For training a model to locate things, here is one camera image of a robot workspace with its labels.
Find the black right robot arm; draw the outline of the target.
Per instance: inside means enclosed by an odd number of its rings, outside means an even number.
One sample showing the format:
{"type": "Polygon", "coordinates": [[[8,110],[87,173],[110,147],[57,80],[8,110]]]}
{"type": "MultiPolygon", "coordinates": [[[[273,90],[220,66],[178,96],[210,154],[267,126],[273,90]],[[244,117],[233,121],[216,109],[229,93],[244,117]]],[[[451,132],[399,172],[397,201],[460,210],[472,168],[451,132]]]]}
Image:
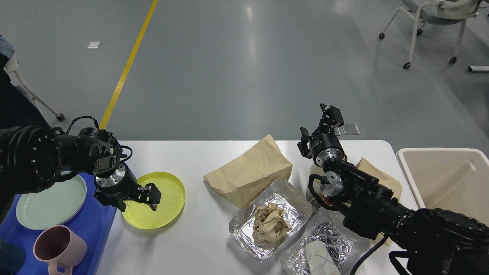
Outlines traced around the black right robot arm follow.
{"type": "Polygon", "coordinates": [[[322,117],[309,134],[301,127],[298,148],[324,175],[311,174],[308,190],[319,205],[344,215],[343,225],[361,237],[383,238],[353,266],[359,266],[387,239],[401,251],[389,253],[400,275],[487,275],[488,227],[450,210],[403,206],[379,179],[347,161],[335,135],[344,124],[339,108],[321,104],[322,117]]]}

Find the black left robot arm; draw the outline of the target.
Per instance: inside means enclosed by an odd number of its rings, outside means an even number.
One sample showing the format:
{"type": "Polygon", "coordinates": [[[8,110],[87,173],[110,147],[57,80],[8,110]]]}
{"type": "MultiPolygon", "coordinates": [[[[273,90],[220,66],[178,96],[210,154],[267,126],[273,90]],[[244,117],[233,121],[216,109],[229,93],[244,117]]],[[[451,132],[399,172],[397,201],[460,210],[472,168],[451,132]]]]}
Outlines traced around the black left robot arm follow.
{"type": "Polygon", "coordinates": [[[141,186],[126,161],[131,155],[112,132],[94,127],[70,135],[60,127],[21,126],[1,130],[1,208],[16,194],[38,193],[80,173],[94,176],[94,197],[104,206],[126,210],[127,201],[153,211],[161,192],[154,183],[141,186]]]}

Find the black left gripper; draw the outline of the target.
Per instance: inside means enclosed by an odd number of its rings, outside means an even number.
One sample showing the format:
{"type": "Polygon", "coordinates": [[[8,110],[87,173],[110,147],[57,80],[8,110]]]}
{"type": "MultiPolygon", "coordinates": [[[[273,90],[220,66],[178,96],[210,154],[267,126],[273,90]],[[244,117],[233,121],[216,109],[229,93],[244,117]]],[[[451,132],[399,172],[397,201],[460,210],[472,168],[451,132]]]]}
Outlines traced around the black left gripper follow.
{"type": "Polygon", "coordinates": [[[126,163],[122,162],[115,172],[106,178],[98,176],[94,179],[96,191],[94,197],[103,206],[117,207],[121,212],[125,212],[127,205],[124,200],[133,200],[140,204],[145,204],[157,211],[160,203],[161,192],[155,183],[147,183],[139,186],[136,176],[126,163]]]}

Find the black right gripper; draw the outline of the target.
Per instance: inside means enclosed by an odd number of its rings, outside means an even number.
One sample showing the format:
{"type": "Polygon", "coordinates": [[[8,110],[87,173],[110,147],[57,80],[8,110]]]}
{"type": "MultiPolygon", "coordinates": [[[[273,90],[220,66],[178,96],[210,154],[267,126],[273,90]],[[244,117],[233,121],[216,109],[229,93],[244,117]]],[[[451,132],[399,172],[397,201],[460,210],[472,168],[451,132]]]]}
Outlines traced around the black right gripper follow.
{"type": "Polygon", "coordinates": [[[313,159],[321,168],[328,167],[332,162],[344,160],[346,153],[337,135],[344,119],[339,108],[321,103],[322,117],[319,122],[319,134],[311,136],[305,127],[300,127],[301,139],[298,142],[300,154],[304,158],[313,159]]]}

